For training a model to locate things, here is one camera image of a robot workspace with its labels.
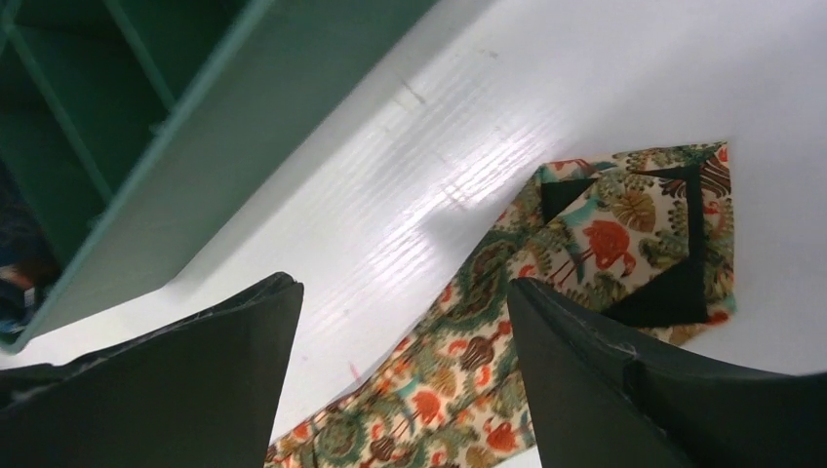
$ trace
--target red flamingo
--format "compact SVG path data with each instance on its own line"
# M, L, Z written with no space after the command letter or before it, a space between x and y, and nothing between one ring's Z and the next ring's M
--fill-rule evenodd
M583 229L583 234L589 238L589 248L579 256L578 260L570 259L566 261L566 263L551 275L551 279L554 281L554 278L567 265L573 263L571 270L560 280L558 286L561 287L577 266L592 256L595 257L595 263L600 270L608 270L618 260L623 259L624 268L623 274L621 274L620 277L625 278L632 274L632 271L635 270L635 266L637 265L637 260L628 252L631 241L625 227L614 221L597 219L592 222L591 226Z

